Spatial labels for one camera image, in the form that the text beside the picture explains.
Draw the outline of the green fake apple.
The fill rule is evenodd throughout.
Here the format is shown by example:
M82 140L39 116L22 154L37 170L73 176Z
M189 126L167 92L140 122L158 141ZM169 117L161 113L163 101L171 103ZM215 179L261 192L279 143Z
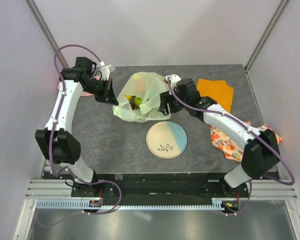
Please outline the green fake apple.
M140 107L140 105L143 103L143 99L142 98L140 98L140 97L137 97L137 96L135 96L134 97L134 105L136 106L136 107Z

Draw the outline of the light green plastic bag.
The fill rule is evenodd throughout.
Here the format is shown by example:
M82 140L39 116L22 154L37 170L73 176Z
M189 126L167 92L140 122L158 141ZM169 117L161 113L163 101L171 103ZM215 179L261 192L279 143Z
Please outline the light green plastic bag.
M117 97L113 115L126 122L145 123L171 118L159 111L160 94L168 91L165 77L155 72L134 73Z

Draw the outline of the fake orange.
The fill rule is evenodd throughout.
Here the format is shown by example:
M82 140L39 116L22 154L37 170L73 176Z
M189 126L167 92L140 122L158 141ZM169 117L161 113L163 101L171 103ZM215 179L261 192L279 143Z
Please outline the fake orange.
M144 84L138 84L137 90L139 93L143 94L146 91L146 86Z

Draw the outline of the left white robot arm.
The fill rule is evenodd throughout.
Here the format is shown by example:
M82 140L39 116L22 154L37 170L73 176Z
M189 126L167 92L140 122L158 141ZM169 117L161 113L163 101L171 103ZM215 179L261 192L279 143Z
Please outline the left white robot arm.
M97 175L87 166L81 156L81 144L72 134L77 103L82 93L92 94L99 103L117 106L110 73L112 64L96 63L87 57L77 57L75 65L60 72L58 96L44 129L35 132L35 139L51 173L60 176L67 172L76 182L82 183L82 191L89 197L100 191Z

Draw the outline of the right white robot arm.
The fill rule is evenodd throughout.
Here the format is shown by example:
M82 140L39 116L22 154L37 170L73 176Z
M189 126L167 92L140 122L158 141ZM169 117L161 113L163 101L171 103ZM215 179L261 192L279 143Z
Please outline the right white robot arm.
M201 96L191 78L167 75L168 90L160 94L159 111L165 116L185 109L190 116L216 127L243 150L240 165L230 170L219 184L225 197L232 196L237 187L258 180L279 163L280 151L275 133L253 127L226 111L209 96Z

